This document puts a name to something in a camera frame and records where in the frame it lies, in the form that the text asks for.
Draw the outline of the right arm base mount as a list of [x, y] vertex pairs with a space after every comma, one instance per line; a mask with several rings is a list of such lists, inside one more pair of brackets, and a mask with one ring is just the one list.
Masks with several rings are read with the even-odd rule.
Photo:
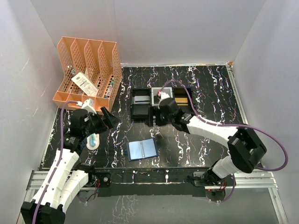
[[205, 187], [205, 186], [233, 186], [235, 181], [232, 176], [229, 175], [225, 178], [219, 178], [215, 174], [209, 174], [206, 172], [195, 171], [191, 175], [187, 176], [187, 182], [191, 183], [196, 187]]

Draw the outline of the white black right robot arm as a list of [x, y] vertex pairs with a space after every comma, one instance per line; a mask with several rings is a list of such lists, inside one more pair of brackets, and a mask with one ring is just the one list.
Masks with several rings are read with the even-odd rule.
[[159, 102], [149, 107], [148, 126], [171, 124], [178, 131], [203, 136], [229, 150], [229, 155], [216, 161], [204, 174], [194, 177], [195, 181], [219, 185], [228, 175], [238, 171], [251, 173], [266, 154], [267, 149], [253, 128], [223, 125], [184, 112], [169, 94], [158, 91]]

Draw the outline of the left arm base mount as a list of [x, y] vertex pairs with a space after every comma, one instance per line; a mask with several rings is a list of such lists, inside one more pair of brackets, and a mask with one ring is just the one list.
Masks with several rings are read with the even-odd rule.
[[80, 187], [94, 187], [107, 188], [111, 185], [111, 174], [106, 171], [98, 171], [95, 169], [84, 171], [84, 170], [73, 170], [72, 174], [75, 175], [75, 179], [79, 180]]

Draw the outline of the blue card holder wallet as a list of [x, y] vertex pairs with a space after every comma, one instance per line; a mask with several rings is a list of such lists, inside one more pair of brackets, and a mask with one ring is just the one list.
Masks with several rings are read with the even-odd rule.
[[137, 161], [159, 156], [156, 139], [151, 138], [128, 142], [127, 155], [129, 161]]

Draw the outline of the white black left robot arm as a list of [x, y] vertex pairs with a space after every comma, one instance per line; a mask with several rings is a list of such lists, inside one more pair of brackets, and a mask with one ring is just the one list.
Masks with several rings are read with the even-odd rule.
[[69, 130], [61, 130], [61, 144], [41, 187], [31, 201], [23, 202], [21, 215], [26, 224], [63, 224], [66, 211], [79, 191], [96, 182], [92, 165], [78, 163], [82, 151], [95, 150], [100, 145], [100, 134], [118, 122], [105, 107], [99, 115], [94, 100], [68, 101], [76, 104], [70, 118]]

